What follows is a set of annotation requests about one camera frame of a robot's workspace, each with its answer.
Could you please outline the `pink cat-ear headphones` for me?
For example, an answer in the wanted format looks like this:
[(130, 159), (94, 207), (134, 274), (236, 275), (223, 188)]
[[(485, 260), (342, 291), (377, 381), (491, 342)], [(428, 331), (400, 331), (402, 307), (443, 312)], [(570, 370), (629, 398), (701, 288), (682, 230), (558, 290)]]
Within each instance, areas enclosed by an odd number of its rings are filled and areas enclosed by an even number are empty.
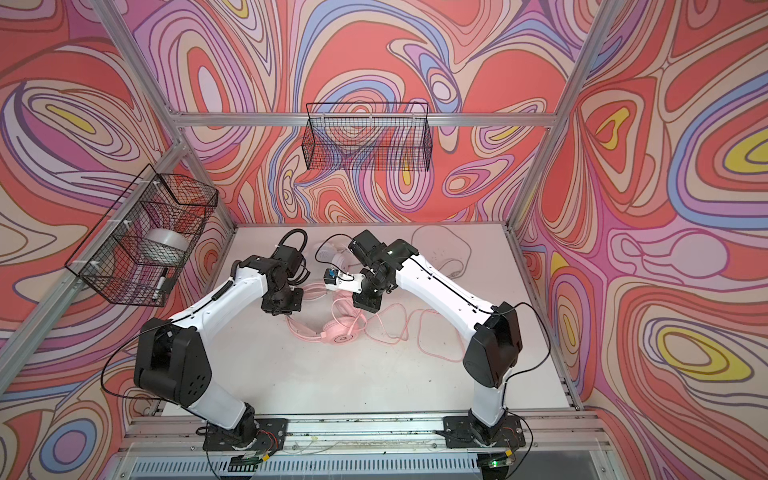
[(312, 282), (303, 288), (303, 301), (312, 302), (331, 297), (330, 317), (320, 330), (301, 324), (292, 316), (285, 317), (286, 325), (296, 338), (309, 343), (343, 345), (357, 339), (367, 326), (363, 311), (353, 304), (352, 293), (329, 290), (323, 282)]

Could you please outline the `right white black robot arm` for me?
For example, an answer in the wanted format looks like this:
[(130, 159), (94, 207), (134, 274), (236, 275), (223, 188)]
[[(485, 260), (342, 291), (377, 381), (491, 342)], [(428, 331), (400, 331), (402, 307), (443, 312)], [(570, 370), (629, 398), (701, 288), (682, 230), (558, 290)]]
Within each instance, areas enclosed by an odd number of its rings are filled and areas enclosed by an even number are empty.
[(402, 239), (385, 244), (365, 230), (351, 239), (348, 249), (362, 270), (350, 286), (339, 286), (352, 293), (356, 308), (376, 313), (383, 295), (400, 288), (425, 302), (457, 331), (465, 346), (462, 365), (474, 381), (470, 435), (480, 445), (491, 444), (507, 416), (503, 377), (523, 350), (516, 308), (471, 294)]

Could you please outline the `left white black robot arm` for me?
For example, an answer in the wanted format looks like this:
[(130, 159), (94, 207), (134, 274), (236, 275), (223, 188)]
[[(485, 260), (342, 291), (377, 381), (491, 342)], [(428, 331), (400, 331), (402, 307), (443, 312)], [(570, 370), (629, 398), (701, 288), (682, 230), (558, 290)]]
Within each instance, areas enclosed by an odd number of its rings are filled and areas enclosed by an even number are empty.
[(305, 264), (303, 253), (286, 245), (270, 256), (251, 255), (235, 262), (227, 280), (203, 299), (167, 320), (146, 322), (138, 337), (135, 385), (243, 440), (253, 437), (253, 408), (217, 383), (207, 347), (255, 302), (273, 316), (299, 311)]

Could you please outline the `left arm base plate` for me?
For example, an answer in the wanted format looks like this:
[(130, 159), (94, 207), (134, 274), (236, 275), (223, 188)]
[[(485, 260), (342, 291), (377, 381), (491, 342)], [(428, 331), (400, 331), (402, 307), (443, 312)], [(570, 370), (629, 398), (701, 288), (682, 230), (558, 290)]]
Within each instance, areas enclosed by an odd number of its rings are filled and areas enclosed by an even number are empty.
[(252, 426), (226, 430), (216, 425), (205, 427), (203, 449), (206, 452), (254, 451), (274, 453), (283, 449), (288, 419), (280, 417), (256, 418)]

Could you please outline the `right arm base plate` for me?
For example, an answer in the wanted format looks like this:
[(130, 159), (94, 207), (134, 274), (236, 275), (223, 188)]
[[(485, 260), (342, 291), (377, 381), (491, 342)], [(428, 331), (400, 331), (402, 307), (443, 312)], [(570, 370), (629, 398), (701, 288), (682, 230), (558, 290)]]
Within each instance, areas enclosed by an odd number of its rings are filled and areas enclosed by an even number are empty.
[(511, 414), (503, 415), (492, 425), (485, 425), (471, 413), (463, 416), (446, 416), (443, 426), (435, 433), (445, 439), (449, 449), (510, 448), (516, 451), (527, 445), (521, 419)]

